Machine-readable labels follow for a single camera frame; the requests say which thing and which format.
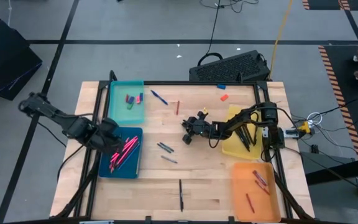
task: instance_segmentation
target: yellow cable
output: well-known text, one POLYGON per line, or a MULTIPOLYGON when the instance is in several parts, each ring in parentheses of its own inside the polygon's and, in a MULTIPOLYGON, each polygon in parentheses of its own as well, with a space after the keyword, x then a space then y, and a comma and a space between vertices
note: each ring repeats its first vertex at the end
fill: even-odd
POLYGON ((281 34, 284 30, 284 26, 285 26, 285 23, 287 21, 287 17, 291 11, 291 6, 292 6, 292 0, 290 0, 290 3, 288 4, 288 9, 287 11, 285 12, 285 15, 284 15, 284 18, 283 18, 283 22, 281 23, 281 26, 280 26, 280 30, 278 32, 278 36, 277 36, 277 39, 276 39, 276 42, 274 43, 274 48, 273 48, 273 56, 272 56, 272 63, 270 64, 270 73, 268 75, 268 78, 271 79, 272 77, 272 73, 273 73, 273 66, 274 66, 274 59, 276 57, 276 49, 277 49, 277 43, 278 41, 281 39, 281 34))

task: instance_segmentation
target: blue tray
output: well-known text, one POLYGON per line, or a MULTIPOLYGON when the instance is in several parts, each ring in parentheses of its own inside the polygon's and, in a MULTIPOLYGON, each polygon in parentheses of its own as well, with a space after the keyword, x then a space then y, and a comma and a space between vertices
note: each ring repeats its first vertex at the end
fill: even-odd
POLYGON ((118 125, 142 124, 144 122, 144 82, 143 80, 114 81, 110 86, 109 117, 118 125), (128 94, 136 99, 143 93, 143 101, 134 103, 132 109, 127 109, 125 97, 128 94))
POLYGON ((142 155, 142 141, 143 141, 143 130, 142 128, 125 128, 120 127, 115 130, 114 134, 121 135, 121 138, 125 141, 128 137, 132 139, 137 136, 139 139, 139 147, 134 149, 135 151, 132 155, 127 158, 125 164, 121 166, 118 170, 110 172, 110 159, 111 155, 102 154, 100 158, 99 165, 99 176, 105 178, 125 178, 125 179, 135 179, 139 175, 140 167, 140 156, 142 155))

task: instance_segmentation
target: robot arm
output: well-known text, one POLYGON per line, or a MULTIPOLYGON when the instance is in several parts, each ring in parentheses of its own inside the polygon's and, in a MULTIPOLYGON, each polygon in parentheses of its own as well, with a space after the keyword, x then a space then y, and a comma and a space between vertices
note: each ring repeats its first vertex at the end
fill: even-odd
POLYGON ((119 127, 116 122, 104 118, 101 124, 97 125, 88 118, 66 114, 52 106, 41 93, 30 93, 28 99, 20 102, 19 110, 30 117, 38 113, 51 119, 62 127, 65 136, 76 139, 86 147, 107 154, 121 152, 123 148, 120 137, 113 135, 113 131, 119 127))
POLYGON ((184 135, 183 141, 186 144, 190 144, 191 137, 194 135, 200 135, 209 139, 228 139, 233 131, 240 128, 242 125, 252 123, 258 127, 264 128, 264 143, 268 146, 283 148, 284 135, 281 128, 277 127, 278 114, 277 105, 272 102, 260 103, 250 108, 243 109, 235 115, 233 118, 226 122, 213 121, 209 124, 205 121, 205 117, 208 115, 203 112, 198 112, 198 118, 189 117, 183 120, 182 126, 186 129, 187 134, 184 135), (251 119, 252 113, 255 110, 260 110, 261 121, 254 121, 251 119))

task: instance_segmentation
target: wooden table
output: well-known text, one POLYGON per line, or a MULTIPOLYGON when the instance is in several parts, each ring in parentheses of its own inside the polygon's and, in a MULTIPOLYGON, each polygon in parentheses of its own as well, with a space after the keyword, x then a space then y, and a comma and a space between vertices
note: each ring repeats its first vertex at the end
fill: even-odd
MULTIPOLYGON (((92 113, 96 101, 99 82, 83 82, 76 107, 76 114, 92 113)), ((281 82, 268 83, 270 101, 285 109, 288 114, 287 96, 281 82)), ((101 112, 106 93, 102 96, 101 112)), ((139 125, 144 130, 141 169, 138 179, 98 178, 92 219, 105 220, 144 220, 151 215, 153 220, 214 220, 227 221, 234 216, 231 200, 231 169, 234 163, 243 159, 227 156, 221 146, 211 149, 208 141, 201 137, 193 138, 187 146, 181 139, 185 130, 180 125, 183 119, 195 116, 204 107, 208 109, 207 121, 225 121, 230 104, 248 108, 255 103, 251 86, 227 86, 220 90, 216 86, 145 85, 145 123, 139 125), (152 96, 149 90, 163 96, 169 105, 152 96), (220 97, 228 94, 222 102, 220 97), (175 115, 176 102, 180 100, 179 115, 175 115), (156 143, 164 142, 174 148, 169 156, 178 161, 173 164, 160 156, 164 151, 156 143), (180 211, 178 180, 183 182, 185 209, 180 211)), ((290 128, 290 120, 278 112, 279 126, 290 128)), ((287 147, 298 150, 294 139, 286 139, 287 147)), ((79 144, 69 140, 65 158, 79 144)), ((78 188, 85 150, 82 150, 62 169, 57 184, 50 214, 56 215, 71 199, 78 188)), ((314 216, 301 157, 286 149, 281 150, 285 177, 289 191, 305 212, 314 216)), ((285 217, 282 195, 277 188, 280 212, 285 217)), ((81 214, 85 214, 88 191, 84 194, 81 214)))

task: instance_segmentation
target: blue pen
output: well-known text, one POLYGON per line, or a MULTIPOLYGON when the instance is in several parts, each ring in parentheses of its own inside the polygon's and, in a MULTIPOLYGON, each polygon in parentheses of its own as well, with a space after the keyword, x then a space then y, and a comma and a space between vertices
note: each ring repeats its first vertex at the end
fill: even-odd
POLYGON ((166 105, 168 105, 168 103, 161 97, 159 96, 156 92, 154 92, 153 90, 151 90, 151 92, 153 93, 153 95, 155 97, 157 97, 158 99, 160 99, 162 101, 162 103, 165 103, 166 105))
POLYGON ((124 164, 129 160, 130 156, 134 153, 134 151, 140 146, 140 144, 138 144, 131 153, 129 153, 129 155, 127 156, 127 158, 124 160, 124 162, 122 162, 122 164, 118 167, 117 170, 121 169, 122 166, 124 166, 124 164))

